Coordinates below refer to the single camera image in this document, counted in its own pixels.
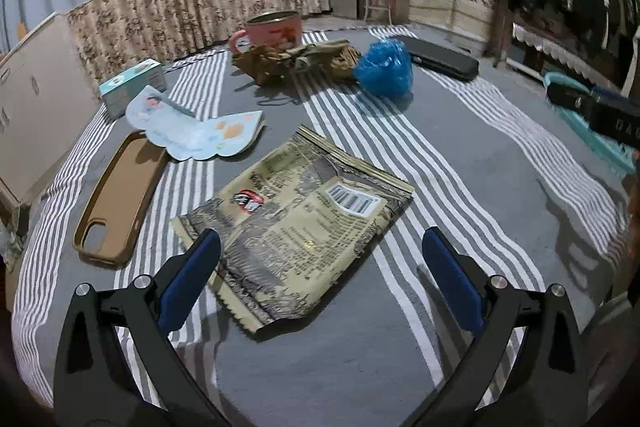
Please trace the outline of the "blue plastic bag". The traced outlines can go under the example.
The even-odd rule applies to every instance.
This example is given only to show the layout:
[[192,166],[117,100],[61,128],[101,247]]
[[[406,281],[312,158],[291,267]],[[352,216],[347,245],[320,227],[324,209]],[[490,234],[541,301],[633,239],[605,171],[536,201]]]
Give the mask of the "blue plastic bag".
[[354,77],[375,97],[397,99],[410,94],[413,70],[410,54],[399,38],[383,39],[359,59]]

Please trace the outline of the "beige snack packet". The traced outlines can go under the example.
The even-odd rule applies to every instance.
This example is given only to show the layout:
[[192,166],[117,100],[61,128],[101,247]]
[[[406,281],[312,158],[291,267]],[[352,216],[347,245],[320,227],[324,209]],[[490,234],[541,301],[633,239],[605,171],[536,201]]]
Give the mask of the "beige snack packet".
[[215,230],[209,284],[250,334],[307,317],[406,208],[413,188],[305,126],[171,221],[184,246]]

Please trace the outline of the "light blue picture booklet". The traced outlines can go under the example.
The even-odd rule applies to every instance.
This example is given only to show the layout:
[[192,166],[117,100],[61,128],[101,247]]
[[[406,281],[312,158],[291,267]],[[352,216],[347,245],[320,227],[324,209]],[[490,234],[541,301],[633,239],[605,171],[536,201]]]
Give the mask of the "light blue picture booklet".
[[265,126],[262,111],[202,121],[151,86],[126,107],[127,122],[176,161],[232,158],[250,148]]

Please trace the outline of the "brown wrapper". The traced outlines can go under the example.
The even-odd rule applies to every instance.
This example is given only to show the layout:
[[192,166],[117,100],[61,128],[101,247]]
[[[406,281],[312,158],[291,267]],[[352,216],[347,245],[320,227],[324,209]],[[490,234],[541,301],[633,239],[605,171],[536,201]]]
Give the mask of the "brown wrapper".
[[259,86],[303,72],[322,73],[340,82],[354,82],[362,54],[347,39],[303,45],[284,51],[266,45],[233,54],[232,65]]

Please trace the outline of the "teal plastic basket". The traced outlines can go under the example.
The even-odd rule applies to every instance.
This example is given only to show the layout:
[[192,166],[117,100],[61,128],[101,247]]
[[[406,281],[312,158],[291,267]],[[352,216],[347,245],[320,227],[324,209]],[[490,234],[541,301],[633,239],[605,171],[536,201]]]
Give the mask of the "teal plastic basket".
[[[544,89],[546,89],[551,83],[572,86],[583,91],[591,91],[594,88],[601,88],[597,86],[589,88],[584,84],[579,83],[578,80],[573,80],[573,78],[558,72],[549,72],[544,75]],[[554,104],[552,104],[552,106],[559,111],[563,120],[570,125],[570,128],[576,132],[579,138],[582,139],[582,141],[584,141],[587,146],[593,150],[593,152],[596,152],[601,156],[601,158],[609,162],[615,168],[620,169],[620,171],[625,175],[632,175],[637,171],[639,168],[639,162],[634,158],[634,151],[639,151],[639,147],[627,147],[625,144],[620,144],[613,139],[599,135],[597,132],[593,132],[589,129],[587,122],[579,114],[560,108]]]

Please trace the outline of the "low bench with lace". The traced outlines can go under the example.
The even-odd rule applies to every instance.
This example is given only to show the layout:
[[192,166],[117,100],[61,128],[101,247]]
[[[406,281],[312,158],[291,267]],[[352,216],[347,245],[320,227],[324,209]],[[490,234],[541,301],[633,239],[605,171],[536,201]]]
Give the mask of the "low bench with lace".
[[575,73],[582,75],[586,80],[590,80],[591,83],[620,92],[620,88],[617,88],[608,77],[589,65],[588,62],[579,57],[578,54],[574,54],[574,52],[558,44],[555,40],[542,36],[532,28],[514,23],[512,36],[519,43],[532,47],[538,52],[542,52],[553,60],[567,66]]

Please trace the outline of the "brown phone case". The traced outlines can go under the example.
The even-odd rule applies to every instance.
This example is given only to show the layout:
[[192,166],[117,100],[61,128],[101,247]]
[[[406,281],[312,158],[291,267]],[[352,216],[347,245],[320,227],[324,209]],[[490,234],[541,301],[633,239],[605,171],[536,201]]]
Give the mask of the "brown phone case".
[[108,163],[79,219],[73,247],[80,259],[117,268],[126,265],[168,154],[144,132],[131,132]]

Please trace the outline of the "black zip case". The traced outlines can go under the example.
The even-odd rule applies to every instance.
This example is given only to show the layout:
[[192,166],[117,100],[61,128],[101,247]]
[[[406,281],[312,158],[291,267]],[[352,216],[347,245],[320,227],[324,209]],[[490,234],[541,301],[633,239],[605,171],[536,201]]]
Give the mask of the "black zip case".
[[472,82],[480,74],[480,62],[469,54],[411,36],[395,35],[392,39],[402,43],[411,61],[421,68],[462,82]]

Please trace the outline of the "white cabinet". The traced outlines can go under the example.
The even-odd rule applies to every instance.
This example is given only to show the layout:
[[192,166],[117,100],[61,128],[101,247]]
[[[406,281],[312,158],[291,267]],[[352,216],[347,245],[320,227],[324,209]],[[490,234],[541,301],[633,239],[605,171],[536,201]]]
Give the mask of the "white cabinet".
[[1,60],[1,195],[32,201],[99,107],[66,17],[42,20]]

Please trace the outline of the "teal tissue box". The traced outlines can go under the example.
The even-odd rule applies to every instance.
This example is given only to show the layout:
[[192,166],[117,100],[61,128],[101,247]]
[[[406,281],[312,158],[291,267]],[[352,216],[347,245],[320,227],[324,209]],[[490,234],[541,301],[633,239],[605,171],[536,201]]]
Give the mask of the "teal tissue box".
[[165,91],[167,88],[163,66],[151,58],[105,80],[99,86],[99,93],[108,116],[117,120],[124,115],[128,103],[145,86],[152,86],[158,91]]

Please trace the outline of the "grey striped table cloth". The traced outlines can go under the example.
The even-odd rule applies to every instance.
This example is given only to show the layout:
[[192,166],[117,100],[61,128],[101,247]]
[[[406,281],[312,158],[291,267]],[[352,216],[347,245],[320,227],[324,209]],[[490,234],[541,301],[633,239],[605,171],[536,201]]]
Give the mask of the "grey striped table cloth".
[[484,66],[462,83],[416,69],[392,101],[311,72],[259,87],[216,51],[172,82],[198,116],[259,111],[266,127],[235,158],[167,164],[113,270],[73,245],[130,132],[93,115],[44,195],[14,300],[17,367],[43,403],[75,287],[125,287],[204,227],[224,241],[222,273],[169,339],[242,426],[395,426],[444,382],[470,337],[426,269],[428,228],[516,287],[563,285],[580,326],[623,272],[622,181],[506,73]]

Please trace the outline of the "pink enamel mug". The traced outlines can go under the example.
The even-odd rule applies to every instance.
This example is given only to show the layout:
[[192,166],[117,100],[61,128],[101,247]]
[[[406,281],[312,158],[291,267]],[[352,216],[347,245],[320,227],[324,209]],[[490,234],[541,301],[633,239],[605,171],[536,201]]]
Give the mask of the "pink enamel mug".
[[229,38],[232,54],[239,54],[238,41],[246,37],[250,46],[266,46],[277,51],[297,48],[302,44],[302,17],[295,10],[283,10],[260,14],[248,20],[245,28]]

